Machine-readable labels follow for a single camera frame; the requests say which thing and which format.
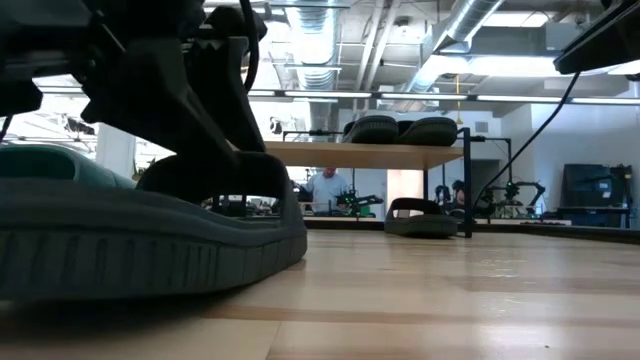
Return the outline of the wooden shelf with black frame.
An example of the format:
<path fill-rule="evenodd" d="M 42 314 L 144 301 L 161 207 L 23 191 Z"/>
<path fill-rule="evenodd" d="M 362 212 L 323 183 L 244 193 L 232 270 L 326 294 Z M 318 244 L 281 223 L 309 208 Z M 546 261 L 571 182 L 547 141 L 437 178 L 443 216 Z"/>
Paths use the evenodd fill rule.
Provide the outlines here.
<path fill-rule="evenodd" d="M 423 185 L 426 189 L 428 170 L 462 158 L 465 182 L 465 218 L 459 229 L 465 238 L 471 238 L 474 231 L 473 204 L 470 199 L 471 144 L 488 140 L 508 140 L 472 136 L 468 127 L 458 130 L 462 147 L 379 145 L 327 142 L 277 142 L 267 141 L 267 153 L 279 158 L 286 166 L 311 166 L 352 169 L 423 170 Z M 305 224 L 311 229 L 325 230 L 383 230 L 382 223 L 375 219 L 349 220 L 336 217 L 305 217 Z"/>

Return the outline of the white pillar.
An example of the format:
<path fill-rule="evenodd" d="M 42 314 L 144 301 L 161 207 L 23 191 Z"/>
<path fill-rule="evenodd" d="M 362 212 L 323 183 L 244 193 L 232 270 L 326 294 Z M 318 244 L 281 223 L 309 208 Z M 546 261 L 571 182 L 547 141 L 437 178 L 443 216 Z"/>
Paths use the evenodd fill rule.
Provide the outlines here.
<path fill-rule="evenodd" d="M 131 178 L 135 170 L 136 137 L 100 123 L 95 161 L 109 170 Z"/>

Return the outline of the teal rubber slide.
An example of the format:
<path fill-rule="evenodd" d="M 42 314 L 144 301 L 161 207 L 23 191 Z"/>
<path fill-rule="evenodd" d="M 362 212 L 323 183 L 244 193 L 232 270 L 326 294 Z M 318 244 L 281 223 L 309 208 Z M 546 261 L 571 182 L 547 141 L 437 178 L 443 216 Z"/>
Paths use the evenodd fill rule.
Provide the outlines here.
<path fill-rule="evenodd" d="M 0 146 L 0 178 L 44 178 L 101 187 L 136 187 L 133 180 L 74 150 L 47 144 Z"/>

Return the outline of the silver ceiling air duct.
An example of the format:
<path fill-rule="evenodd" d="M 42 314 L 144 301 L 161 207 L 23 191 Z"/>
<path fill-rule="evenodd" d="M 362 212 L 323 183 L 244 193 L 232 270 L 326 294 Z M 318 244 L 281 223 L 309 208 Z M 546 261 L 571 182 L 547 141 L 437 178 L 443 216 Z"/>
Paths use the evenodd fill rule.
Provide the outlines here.
<path fill-rule="evenodd" d="M 446 19 L 428 27 L 420 47 L 421 65 L 404 92 L 427 92 L 441 75 L 460 73 L 473 37 L 503 1 L 456 0 Z"/>

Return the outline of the long ceiling light bar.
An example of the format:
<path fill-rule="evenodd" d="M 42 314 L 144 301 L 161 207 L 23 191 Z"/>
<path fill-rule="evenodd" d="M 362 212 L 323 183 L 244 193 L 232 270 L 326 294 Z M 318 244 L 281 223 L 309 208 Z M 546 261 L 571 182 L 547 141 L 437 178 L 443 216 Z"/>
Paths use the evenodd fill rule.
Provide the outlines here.
<path fill-rule="evenodd" d="M 85 95 L 81 87 L 37 85 L 44 94 Z M 381 100 L 381 101 L 425 101 L 425 102 L 482 102 L 482 103 L 531 103 L 558 104 L 558 96 L 483 95 L 457 93 L 399 93 L 363 91 L 307 91 L 307 90 L 239 90 L 245 98 L 258 99 L 326 99 L 326 100 Z M 620 97 L 567 97 L 565 104 L 598 106 L 640 106 L 640 98 Z"/>

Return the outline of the large black display screen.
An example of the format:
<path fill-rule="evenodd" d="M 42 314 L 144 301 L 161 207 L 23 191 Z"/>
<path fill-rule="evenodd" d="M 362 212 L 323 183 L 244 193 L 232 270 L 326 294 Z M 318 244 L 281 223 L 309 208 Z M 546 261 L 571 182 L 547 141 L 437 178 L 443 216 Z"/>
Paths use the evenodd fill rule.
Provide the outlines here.
<path fill-rule="evenodd" d="M 632 174 L 632 167 L 622 164 L 566 164 L 560 206 L 630 208 Z"/>

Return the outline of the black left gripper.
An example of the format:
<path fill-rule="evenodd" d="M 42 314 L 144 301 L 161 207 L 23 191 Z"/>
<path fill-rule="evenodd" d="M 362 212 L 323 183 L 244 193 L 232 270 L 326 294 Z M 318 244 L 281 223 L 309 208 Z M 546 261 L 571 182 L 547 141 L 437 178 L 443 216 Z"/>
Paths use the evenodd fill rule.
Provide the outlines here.
<path fill-rule="evenodd" d="M 106 80 L 84 86 L 85 121 L 183 156 L 234 159 L 226 140 L 238 150 L 264 152 L 241 76 L 246 37 L 192 45 L 188 74 L 196 93 L 178 39 L 138 39 L 124 51 L 135 38 L 193 33 L 204 20 L 204 2 L 0 0 L 0 116 L 40 108 L 35 78 L 82 76 L 92 70 L 96 51 L 107 58 L 124 52 Z"/>

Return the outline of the silver ribbed ceiling duct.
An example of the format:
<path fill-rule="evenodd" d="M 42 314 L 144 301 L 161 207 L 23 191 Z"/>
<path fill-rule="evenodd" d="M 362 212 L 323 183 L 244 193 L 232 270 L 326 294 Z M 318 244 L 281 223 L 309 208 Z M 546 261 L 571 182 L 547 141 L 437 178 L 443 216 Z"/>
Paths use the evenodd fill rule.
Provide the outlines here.
<path fill-rule="evenodd" d="M 293 0 L 285 13 L 291 28 L 293 58 L 299 87 L 306 91 L 327 92 L 336 85 L 339 16 L 323 0 Z"/>

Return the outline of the black aluminium rig frame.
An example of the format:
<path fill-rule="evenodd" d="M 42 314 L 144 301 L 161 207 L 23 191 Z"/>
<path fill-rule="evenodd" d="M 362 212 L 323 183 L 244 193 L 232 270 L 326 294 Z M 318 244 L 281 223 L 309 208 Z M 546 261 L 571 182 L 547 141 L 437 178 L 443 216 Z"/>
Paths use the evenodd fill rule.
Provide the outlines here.
<path fill-rule="evenodd" d="M 384 222 L 376 219 L 354 220 L 351 218 L 327 220 L 320 217 L 304 219 L 305 225 L 314 230 L 382 231 Z M 640 230 L 580 227 L 567 225 L 531 224 L 473 224 L 472 233 L 513 233 L 547 237 L 571 238 L 608 243 L 621 243 L 640 246 Z"/>

